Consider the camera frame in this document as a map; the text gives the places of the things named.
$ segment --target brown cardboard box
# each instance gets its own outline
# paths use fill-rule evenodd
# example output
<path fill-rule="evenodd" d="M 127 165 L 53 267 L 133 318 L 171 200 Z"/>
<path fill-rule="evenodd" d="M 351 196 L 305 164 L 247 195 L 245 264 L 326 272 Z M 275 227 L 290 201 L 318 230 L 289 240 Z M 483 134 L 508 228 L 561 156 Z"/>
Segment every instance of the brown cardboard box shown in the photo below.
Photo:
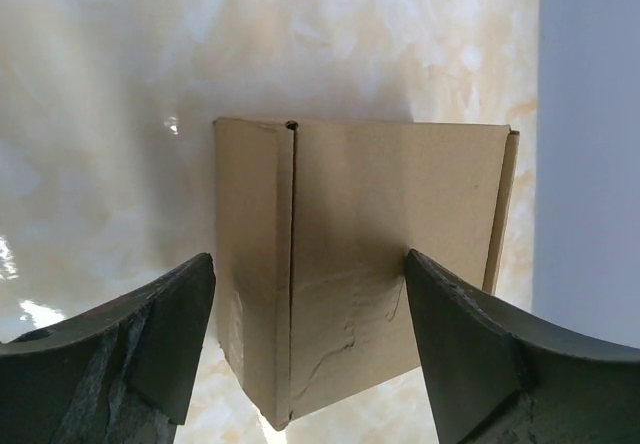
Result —
<path fill-rule="evenodd" d="M 219 119 L 215 134 L 220 344 L 274 428 L 420 365 L 409 248 L 493 291 L 508 126 Z"/>

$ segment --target box seam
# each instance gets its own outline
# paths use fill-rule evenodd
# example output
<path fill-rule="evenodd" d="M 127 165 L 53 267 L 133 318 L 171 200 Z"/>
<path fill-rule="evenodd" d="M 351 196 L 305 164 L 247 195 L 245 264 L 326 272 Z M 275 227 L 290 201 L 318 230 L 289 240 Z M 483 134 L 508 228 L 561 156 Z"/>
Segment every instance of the box seam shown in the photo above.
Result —
<path fill-rule="evenodd" d="M 289 362 L 288 362 L 288 366 L 289 366 L 289 372 L 288 372 L 288 379 L 289 379 L 289 383 L 288 383 L 288 393 L 287 393 L 287 422 L 285 423 L 288 424 L 289 422 L 291 422 L 292 418 L 293 418 L 293 410 L 291 409 L 291 371 L 292 371 L 292 362 L 291 362 L 291 355 L 292 355 L 292 346 L 291 346 L 291 342 L 292 342 L 292 333 L 293 333 L 293 329 L 292 329 L 292 324 L 293 324 L 293 278 L 294 278 L 294 266 L 295 266 L 295 260 L 294 260 L 294 247 L 295 247 L 295 222 L 296 222 L 296 179 L 297 179 L 297 167 L 298 167 L 298 161 L 297 161 L 297 157 L 298 157 L 298 127 L 299 124 L 296 121 L 288 121 L 286 123 L 286 127 L 287 129 L 291 130 L 293 132 L 293 163 L 292 163 L 292 172 L 291 172 L 291 223 L 290 223 L 290 229 L 289 229 L 289 339 L 288 339 L 288 346 L 289 346 L 289 352 L 288 352 L 288 357 L 289 357 Z"/>

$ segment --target scratch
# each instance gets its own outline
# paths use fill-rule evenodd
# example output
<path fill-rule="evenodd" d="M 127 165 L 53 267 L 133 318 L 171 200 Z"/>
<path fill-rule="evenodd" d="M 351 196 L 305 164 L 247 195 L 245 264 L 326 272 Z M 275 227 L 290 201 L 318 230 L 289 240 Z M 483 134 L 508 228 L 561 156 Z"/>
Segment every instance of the scratch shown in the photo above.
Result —
<path fill-rule="evenodd" d="M 395 303 L 395 305 L 393 307 L 393 311 L 391 311 L 391 313 L 387 312 L 387 315 L 385 316 L 387 321 L 389 321 L 389 322 L 393 321 L 393 319 L 396 317 L 396 313 L 398 312 L 398 307 L 400 306 L 400 298 L 402 297 L 402 289 L 403 288 L 404 288 L 404 279 L 402 280 L 402 282 L 398 286 L 398 296 L 396 297 L 396 303 Z"/>
<path fill-rule="evenodd" d="M 338 354 L 340 354 L 340 353 L 342 353 L 344 351 L 347 351 L 347 350 L 353 348 L 353 346 L 355 346 L 355 345 L 356 345 L 356 339 L 355 339 L 355 337 L 352 337 L 351 340 L 347 344 L 342 346 L 340 349 L 334 349 L 333 351 L 329 351 L 324 356 L 322 356 L 322 359 L 320 359 L 318 364 L 315 365 L 315 367 L 311 371 L 311 374 L 307 378 L 307 384 L 304 386 L 304 389 L 302 389 L 302 391 L 300 391 L 299 393 L 295 394 L 293 396 L 293 400 L 297 401 L 297 400 L 301 399 L 302 396 L 304 396 L 306 394 L 306 392 L 309 389 L 309 387 L 311 387 L 311 382 L 316 377 L 316 374 L 318 374 L 318 371 L 322 367 L 322 364 L 324 364 L 324 362 L 327 359 L 329 359 L 330 357 L 333 357 L 335 355 L 338 355 Z"/>

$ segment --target white marble background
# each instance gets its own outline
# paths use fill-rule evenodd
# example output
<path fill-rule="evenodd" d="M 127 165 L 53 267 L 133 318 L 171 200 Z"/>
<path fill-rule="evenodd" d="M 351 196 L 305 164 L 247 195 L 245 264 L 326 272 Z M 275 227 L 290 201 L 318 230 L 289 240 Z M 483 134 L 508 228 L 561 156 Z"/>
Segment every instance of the white marble background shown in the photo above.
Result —
<path fill-rule="evenodd" d="M 0 340 L 214 252 L 219 115 L 508 123 L 530 306 L 538 0 L 0 0 Z M 179 443 L 436 442 L 414 371 L 275 434 L 207 337 Z"/>

